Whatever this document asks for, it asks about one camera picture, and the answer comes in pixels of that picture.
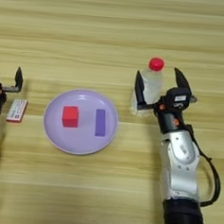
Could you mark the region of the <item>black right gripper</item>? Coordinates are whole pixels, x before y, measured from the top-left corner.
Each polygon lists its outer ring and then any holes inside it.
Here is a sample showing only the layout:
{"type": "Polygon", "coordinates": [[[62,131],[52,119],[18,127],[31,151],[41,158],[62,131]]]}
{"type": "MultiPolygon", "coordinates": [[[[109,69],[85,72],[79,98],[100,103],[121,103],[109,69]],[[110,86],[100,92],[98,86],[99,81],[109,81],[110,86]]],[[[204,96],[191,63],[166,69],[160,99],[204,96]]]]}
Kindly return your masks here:
{"type": "MultiPolygon", "coordinates": [[[[183,72],[175,67],[175,78],[177,87],[175,92],[186,92],[191,94],[190,84],[185,78],[183,72]]],[[[136,106],[139,111],[152,110],[159,123],[159,129],[162,134],[173,131],[187,130],[193,132],[191,124],[185,124],[182,118],[183,111],[188,108],[190,101],[181,102],[177,105],[167,96],[162,95],[160,100],[155,103],[147,104],[144,97],[144,82],[141,73],[138,71],[135,77],[134,92],[136,95],[136,106]]]]}

